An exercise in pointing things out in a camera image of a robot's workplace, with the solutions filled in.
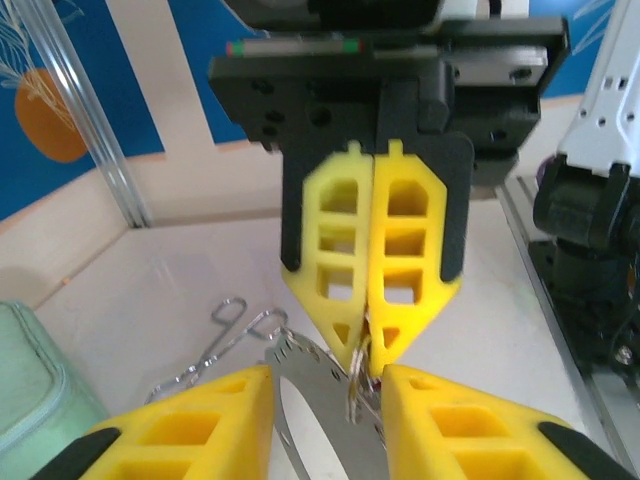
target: black metal bracket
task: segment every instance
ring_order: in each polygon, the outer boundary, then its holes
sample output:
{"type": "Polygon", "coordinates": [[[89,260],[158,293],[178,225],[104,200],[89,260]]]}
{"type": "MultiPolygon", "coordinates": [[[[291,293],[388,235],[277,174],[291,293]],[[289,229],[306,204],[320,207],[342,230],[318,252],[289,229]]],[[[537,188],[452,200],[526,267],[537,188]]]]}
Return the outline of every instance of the black metal bracket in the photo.
{"type": "MultiPolygon", "coordinates": [[[[354,54],[269,51],[213,59],[209,84],[229,119],[251,142],[282,152],[284,266],[300,267],[304,179],[352,140],[377,153],[399,139],[447,186],[440,273],[443,281],[456,278],[471,185],[499,185],[515,165],[540,119],[540,95],[568,52],[567,31],[561,18],[445,22],[436,32],[361,32],[362,49],[354,54]],[[459,81],[446,55],[483,47],[497,54],[539,47],[549,64],[533,83],[518,83],[531,74],[518,69],[505,72],[503,86],[459,81]],[[413,48],[432,53],[416,57],[413,48]]],[[[479,77],[491,75],[478,65],[479,77]]]]}
{"type": "Polygon", "coordinates": [[[226,0],[250,28],[274,33],[399,29],[430,24],[444,0],[226,0]]]}

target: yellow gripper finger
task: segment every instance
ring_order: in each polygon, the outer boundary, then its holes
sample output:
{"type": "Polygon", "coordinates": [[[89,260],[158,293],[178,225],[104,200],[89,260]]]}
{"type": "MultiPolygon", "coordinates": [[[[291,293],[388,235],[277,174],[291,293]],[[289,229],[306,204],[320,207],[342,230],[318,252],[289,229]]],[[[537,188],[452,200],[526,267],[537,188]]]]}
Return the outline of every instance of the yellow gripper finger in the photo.
{"type": "Polygon", "coordinates": [[[373,159],[357,142],[305,178],[300,268],[282,271],[346,371],[363,328],[372,187],[373,159]]]}
{"type": "Polygon", "coordinates": [[[116,441],[82,480],[264,479],[273,429],[269,367],[252,367],[96,425],[116,441]]]}
{"type": "Polygon", "coordinates": [[[544,434],[586,439],[562,420],[413,368],[385,367],[382,419],[391,480],[588,478],[544,434]]]}
{"type": "Polygon", "coordinates": [[[379,377],[449,303],[460,278],[440,278],[447,188],[400,140],[375,157],[371,208],[369,373],[379,377]]]}

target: green container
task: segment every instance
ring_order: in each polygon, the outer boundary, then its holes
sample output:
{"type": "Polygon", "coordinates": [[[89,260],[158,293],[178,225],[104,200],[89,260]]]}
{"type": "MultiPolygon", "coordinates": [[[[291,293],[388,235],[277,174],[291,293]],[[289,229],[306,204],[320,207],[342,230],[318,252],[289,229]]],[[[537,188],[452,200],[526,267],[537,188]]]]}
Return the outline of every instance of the green container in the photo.
{"type": "Polygon", "coordinates": [[[30,478],[106,418],[33,312],[0,302],[0,479],[30,478]]]}

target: white wall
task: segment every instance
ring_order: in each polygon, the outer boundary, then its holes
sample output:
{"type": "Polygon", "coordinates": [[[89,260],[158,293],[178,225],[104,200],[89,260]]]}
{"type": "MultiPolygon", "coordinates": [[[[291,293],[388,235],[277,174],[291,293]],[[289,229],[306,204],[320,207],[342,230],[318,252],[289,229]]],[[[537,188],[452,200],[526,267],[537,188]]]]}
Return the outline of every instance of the white wall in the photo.
{"type": "Polygon", "coordinates": [[[0,299],[37,307],[126,228],[102,176],[83,175],[0,222],[0,299]]]}

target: metal tongs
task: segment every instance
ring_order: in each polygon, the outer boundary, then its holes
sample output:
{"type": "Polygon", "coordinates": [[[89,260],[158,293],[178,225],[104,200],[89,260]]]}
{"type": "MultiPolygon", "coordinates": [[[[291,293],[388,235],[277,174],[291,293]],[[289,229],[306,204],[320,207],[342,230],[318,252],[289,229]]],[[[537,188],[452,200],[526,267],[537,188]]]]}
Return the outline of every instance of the metal tongs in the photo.
{"type": "Polygon", "coordinates": [[[273,308],[263,310],[256,315],[251,322],[235,337],[231,338],[226,344],[224,344],[219,350],[218,346],[220,342],[227,336],[227,334],[233,329],[238,321],[244,316],[247,311],[247,302],[241,297],[230,297],[222,302],[211,312],[211,320],[214,323],[223,325],[225,328],[220,334],[207,346],[202,352],[200,358],[196,363],[189,365],[182,373],[174,376],[158,385],[147,396],[144,404],[147,405],[158,397],[169,396],[175,393],[182,392],[198,384],[198,381],[202,377],[204,371],[214,365],[224,355],[226,355],[240,340],[245,336],[251,335],[258,340],[271,341],[280,334],[280,329],[287,325],[288,316],[287,313],[280,308],[273,308]],[[229,310],[235,311],[229,318],[225,313],[229,310]],[[280,319],[278,326],[268,333],[263,333],[257,330],[257,326],[264,320],[270,317],[277,317],[280,319]]]}

